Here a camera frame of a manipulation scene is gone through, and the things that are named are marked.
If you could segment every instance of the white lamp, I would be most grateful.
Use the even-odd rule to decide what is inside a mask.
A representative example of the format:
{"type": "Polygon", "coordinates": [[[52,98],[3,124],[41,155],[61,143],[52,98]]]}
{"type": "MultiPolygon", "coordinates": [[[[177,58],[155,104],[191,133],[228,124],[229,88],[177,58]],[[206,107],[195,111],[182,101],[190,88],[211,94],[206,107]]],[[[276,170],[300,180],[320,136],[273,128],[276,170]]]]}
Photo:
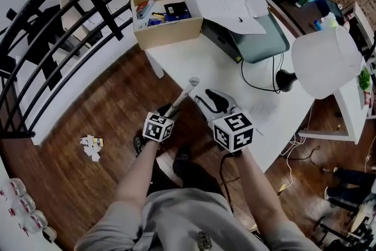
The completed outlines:
{"type": "Polygon", "coordinates": [[[342,26],[298,37],[291,58],[295,73],[278,71],[278,87],[288,92],[298,79],[303,89],[316,99],[331,95],[361,71],[361,54],[342,26]]]}

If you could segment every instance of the wooden floor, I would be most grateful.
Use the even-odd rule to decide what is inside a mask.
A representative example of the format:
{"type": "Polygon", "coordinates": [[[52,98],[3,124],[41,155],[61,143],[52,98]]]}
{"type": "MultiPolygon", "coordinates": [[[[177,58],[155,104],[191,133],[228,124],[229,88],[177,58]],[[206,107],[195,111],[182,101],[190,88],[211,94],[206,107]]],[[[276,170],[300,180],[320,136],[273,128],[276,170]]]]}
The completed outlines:
{"type": "MultiPolygon", "coordinates": [[[[120,178],[135,157],[132,138],[143,126],[148,111],[174,101],[180,88],[168,77],[159,80],[153,74],[145,54],[135,48],[102,74],[71,106],[41,148],[29,139],[3,140],[2,158],[12,176],[20,177],[38,209],[58,232],[58,243],[73,250],[75,242],[102,217],[112,201],[120,178]],[[92,162],[79,144],[89,133],[102,137],[105,146],[99,163],[92,162]]],[[[334,116],[338,108],[333,98],[316,101],[310,129],[344,130],[343,122],[334,116]]],[[[358,145],[351,142],[331,142],[307,139],[296,148],[292,158],[308,156],[312,148],[313,161],[332,169],[335,166],[364,170],[364,159],[375,136],[372,122],[367,122],[358,145]]],[[[173,137],[164,145],[167,150],[159,164],[170,176],[174,152],[183,143],[192,145],[194,160],[219,180],[222,153],[212,142],[205,125],[191,100],[186,100],[174,128],[173,137]]],[[[314,222],[329,215],[328,223],[345,230],[347,218],[342,210],[330,208],[323,199],[324,188],[333,183],[330,174],[322,175],[308,160],[291,161],[293,185],[280,196],[289,218],[311,236],[314,222]]],[[[266,172],[276,191],[289,183],[286,160],[279,158],[266,172]]],[[[228,160],[224,177],[238,177],[234,163],[228,160]]],[[[248,229],[253,219],[246,206],[240,183],[228,184],[235,207],[235,217],[248,229]]]]}

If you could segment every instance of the gray t-shirt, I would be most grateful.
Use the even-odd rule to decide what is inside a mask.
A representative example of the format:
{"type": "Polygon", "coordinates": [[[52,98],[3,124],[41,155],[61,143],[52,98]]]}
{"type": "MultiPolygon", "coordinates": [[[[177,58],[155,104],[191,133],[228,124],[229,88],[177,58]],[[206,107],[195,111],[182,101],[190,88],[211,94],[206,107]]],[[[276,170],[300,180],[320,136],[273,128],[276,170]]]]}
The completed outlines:
{"type": "Polygon", "coordinates": [[[199,251],[201,231],[209,235],[213,251],[320,250],[293,222],[276,225],[264,245],[235,220],[224,197],[195,188],[152,193],[141,215],[125,202],[111,204],[75,250],[199,251]]]}

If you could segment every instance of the shoe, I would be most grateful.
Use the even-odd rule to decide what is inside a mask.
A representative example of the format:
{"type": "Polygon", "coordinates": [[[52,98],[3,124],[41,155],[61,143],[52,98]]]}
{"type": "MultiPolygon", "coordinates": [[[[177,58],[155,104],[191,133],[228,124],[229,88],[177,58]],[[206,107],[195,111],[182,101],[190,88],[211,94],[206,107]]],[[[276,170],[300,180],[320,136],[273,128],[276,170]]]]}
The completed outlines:
{"type": "Polygon", "coordinates": [[[325,190],[324,190],[324,199],[325,200],[329,200],[329,196],[328,196],[328,186],[325,188],[325,190]]]}
{"type": "Polygon", "coordinates": [[[174,161],[190,161],[191,158],[192,153],[190,151],[190,146],[183,145],[177,150],[174,161]]]}
{"type": "Polygon", "coordinates": [[[145,147],[145,144],[146,142],[142,135],[135,135],[135,137],[133,137],[133,147],[135,148],[135,151],[136,151],[136,157],[140,155],[143,148],[145,147]]]}

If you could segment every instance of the crumpled paper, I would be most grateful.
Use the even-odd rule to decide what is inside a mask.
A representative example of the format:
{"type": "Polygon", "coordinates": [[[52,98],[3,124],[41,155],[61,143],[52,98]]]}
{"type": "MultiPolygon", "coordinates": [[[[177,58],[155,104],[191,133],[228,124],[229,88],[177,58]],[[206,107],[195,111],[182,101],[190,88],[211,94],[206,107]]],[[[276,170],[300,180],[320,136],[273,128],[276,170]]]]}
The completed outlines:
{"type": "Polygon", "coordinates": [[[80,143],[84,145],[83,151],[90,156],[94,162],[98,162],[100,158],[99,151],[103,146],[103,139],[88,135],[87,137],[81,138],[80,143]]]}

